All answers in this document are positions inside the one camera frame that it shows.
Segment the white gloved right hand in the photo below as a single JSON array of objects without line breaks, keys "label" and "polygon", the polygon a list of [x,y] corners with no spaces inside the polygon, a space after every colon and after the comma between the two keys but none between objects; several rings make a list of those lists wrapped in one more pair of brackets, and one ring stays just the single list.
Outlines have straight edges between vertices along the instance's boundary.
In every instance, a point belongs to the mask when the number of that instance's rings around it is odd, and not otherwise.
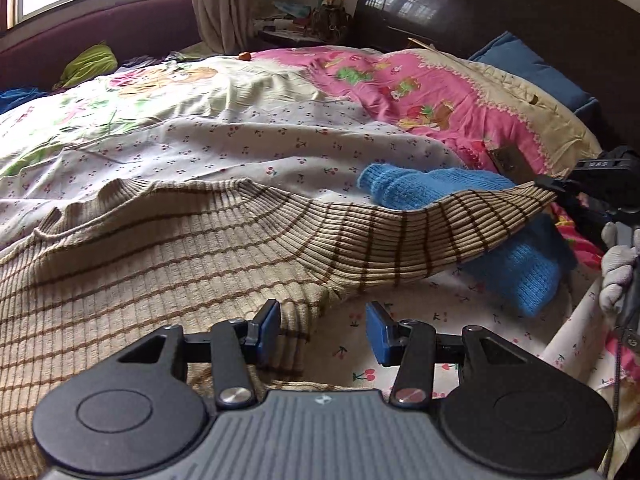
[{"label": "white gloved right hand", "polygon": [[617,243],[617,226],[608,222],[601,237],[608,248],[601,260],[602,283],[599,292],[601,310],[608,316],[620,312],[617,303],[623,297],[634,275],[634,262],[639,257],[639,230],[632,234],[631,245]]}]

